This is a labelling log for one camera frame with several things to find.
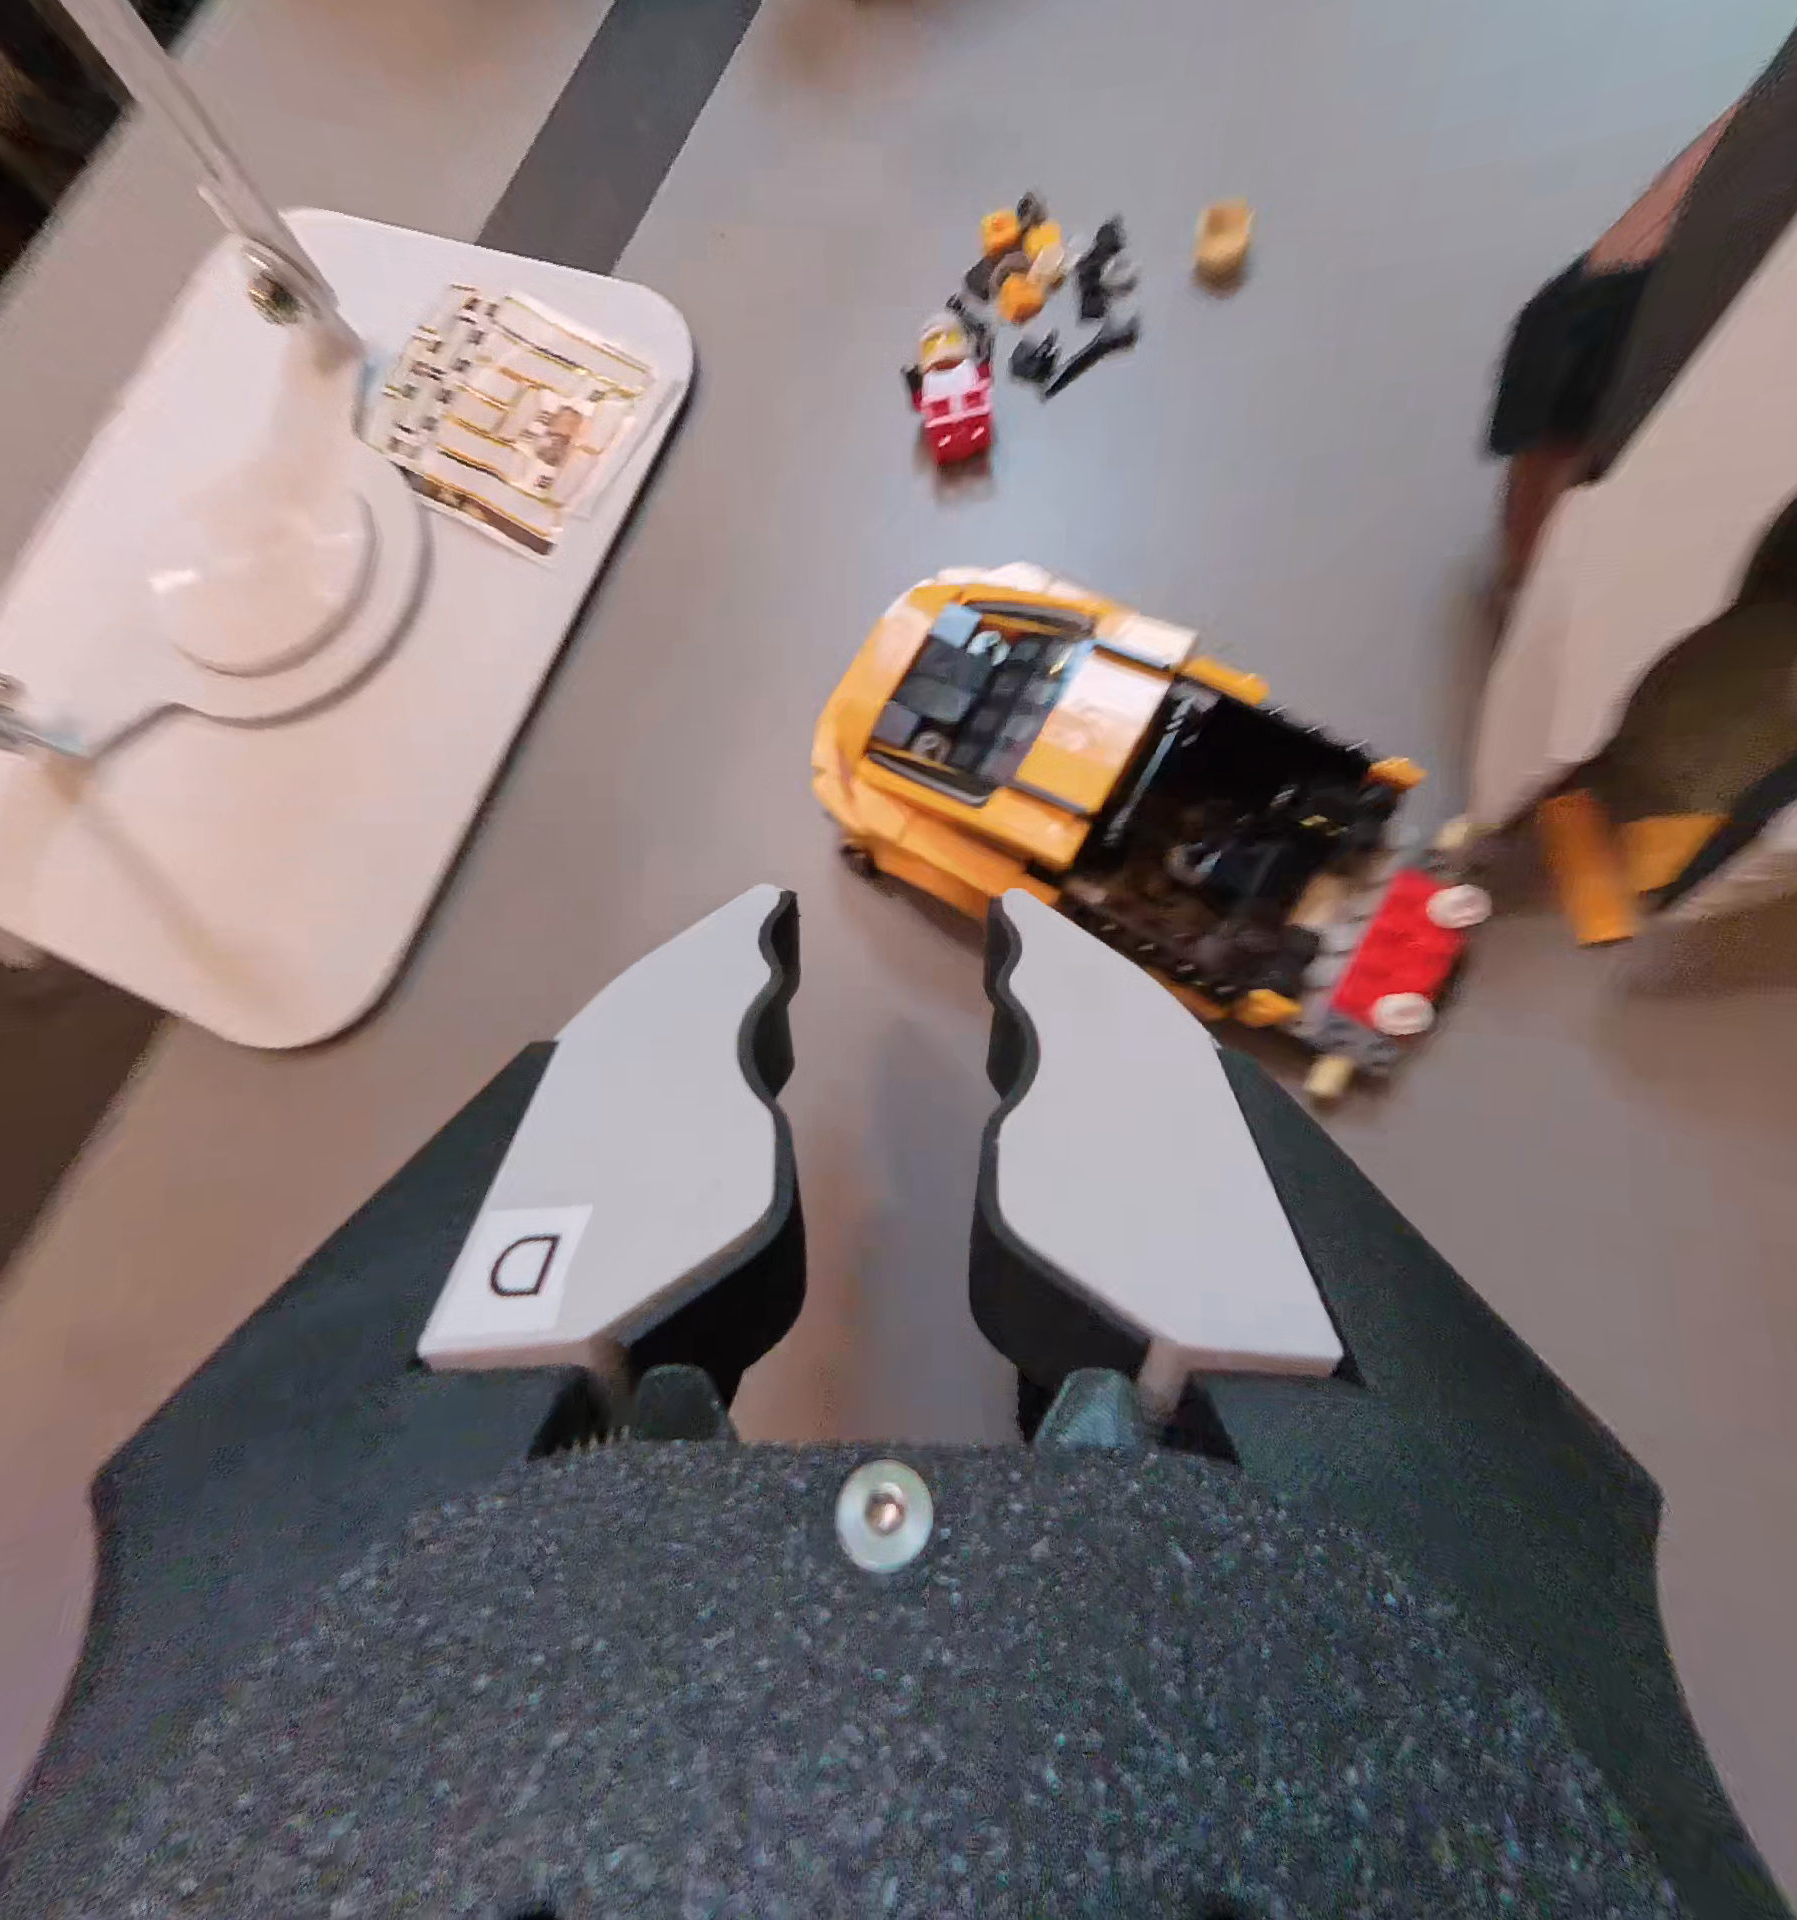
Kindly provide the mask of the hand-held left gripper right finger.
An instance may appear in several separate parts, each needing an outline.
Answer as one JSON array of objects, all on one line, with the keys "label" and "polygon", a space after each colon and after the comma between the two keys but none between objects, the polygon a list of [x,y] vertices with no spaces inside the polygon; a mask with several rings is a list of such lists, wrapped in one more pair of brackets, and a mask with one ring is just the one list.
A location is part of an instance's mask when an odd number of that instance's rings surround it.
[{"label": "hand-held left gripper right finger", "polygon": [[1205,1377],[1331,1379],[1347,1347],[1216,1036],[1029,891],[987,914],[969,1309],[1046,1395],[1126,1379],[1169,1421]]}]

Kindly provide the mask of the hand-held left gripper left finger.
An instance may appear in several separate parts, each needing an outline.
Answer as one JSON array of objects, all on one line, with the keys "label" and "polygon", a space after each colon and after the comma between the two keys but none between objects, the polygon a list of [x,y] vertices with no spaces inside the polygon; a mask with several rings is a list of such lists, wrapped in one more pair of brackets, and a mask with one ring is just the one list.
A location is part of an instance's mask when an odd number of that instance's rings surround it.
[{"label": "hand-held left gripper left finger", "polygon": [[755,886],[600,989],[542,1075],[417,1338],[434,1373],[568,1371],[564,1432],[734,1438],[806,1298],[782,1090],[798,902]]}]

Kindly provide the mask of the long yellow lego plate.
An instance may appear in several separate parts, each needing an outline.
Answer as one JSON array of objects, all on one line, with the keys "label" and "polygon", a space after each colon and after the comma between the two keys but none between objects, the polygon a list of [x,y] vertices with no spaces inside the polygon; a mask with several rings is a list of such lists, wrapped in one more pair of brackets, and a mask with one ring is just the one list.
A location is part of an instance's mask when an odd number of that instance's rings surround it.
[{"label": "long yellow lego plate", "polygon": [[1558,908],[1584,948],[1628,944],[1648,912],[1704,850],[1723,814],[1651,814],[1615,823],[1587,788],[1556,791],[1534,824]]}]

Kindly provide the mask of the yellow lego car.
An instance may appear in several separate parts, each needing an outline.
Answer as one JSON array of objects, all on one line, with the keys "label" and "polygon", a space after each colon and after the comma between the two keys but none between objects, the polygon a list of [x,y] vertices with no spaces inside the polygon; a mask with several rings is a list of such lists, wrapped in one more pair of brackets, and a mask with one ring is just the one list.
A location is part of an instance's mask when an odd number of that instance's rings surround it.
[{"label": "yellow lego car", "polygon": [[858,876],[983,921],[1040,899],[1331,1101],[1443,1015],[1489,895],[1422,769],[1275,705],[1194,629],[1030,563],[901,592],[824,702],[815,797]]}]

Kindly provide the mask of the pile of small lego pieces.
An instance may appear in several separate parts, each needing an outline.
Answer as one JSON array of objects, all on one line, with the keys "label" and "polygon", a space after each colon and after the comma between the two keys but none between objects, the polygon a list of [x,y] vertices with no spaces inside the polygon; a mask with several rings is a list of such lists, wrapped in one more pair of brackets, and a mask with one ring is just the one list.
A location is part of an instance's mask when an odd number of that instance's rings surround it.
[{"label": "pile of small lego pieces", "polygon": [[983,372],[993,372],[1006,339],[1008,377],[1051,399],[1139,345],[1140,276],[1121,215],[1077,231],[1029,192],[985,217],[981,246],[941,329]]}]

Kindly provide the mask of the red lego minifigure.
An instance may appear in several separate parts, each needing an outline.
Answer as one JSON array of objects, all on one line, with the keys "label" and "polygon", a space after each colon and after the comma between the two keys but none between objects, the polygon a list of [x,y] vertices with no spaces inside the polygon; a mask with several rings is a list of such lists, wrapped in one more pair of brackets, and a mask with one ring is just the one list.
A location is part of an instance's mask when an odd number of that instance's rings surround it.
[{"label": "red lego minifigure", "polygon": [[956,306],[920,327],[903,383],[918,438],[939,471],[993,449],[993,332]]}]

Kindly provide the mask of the person's right hand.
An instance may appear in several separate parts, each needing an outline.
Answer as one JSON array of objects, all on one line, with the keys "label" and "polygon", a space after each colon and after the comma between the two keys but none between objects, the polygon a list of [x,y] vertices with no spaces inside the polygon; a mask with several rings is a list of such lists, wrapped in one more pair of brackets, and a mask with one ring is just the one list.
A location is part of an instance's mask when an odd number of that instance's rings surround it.
[{"label": "person's right hand", "polygon": [[1529,444],[1507,459],[1491,600],[1495,617],[1509,615],[1551,511],[1560,494],[1580,483],[1580,470],[1581,449],[1558,441]]}]

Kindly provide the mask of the white book stand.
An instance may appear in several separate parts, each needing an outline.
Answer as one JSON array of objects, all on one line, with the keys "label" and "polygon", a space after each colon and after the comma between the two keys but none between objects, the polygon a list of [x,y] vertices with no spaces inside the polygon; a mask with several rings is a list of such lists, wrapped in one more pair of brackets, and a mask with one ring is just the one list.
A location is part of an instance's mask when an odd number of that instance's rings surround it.
[{"label": "white book stand", "polygon": [[[0,589],[0,937],[250,1048],[402,971],[693,380],[644,285],[283,215],[132,5],[67,13],[191,152],[225,239]],[[440,293],[526,293],[676,392],[539,560],[360,435]]]}]

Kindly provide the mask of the sticker sheet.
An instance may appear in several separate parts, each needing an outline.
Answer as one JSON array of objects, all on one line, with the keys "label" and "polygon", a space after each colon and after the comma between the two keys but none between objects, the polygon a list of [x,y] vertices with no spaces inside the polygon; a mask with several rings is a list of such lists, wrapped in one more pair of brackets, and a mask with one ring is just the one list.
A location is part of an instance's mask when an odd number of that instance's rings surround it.
[{"label": "sticker sheet", "polygon": [[542,301],[456,282],[379,375],[360,435],[430,508],[545,560],[674,392],[644,358]]}]

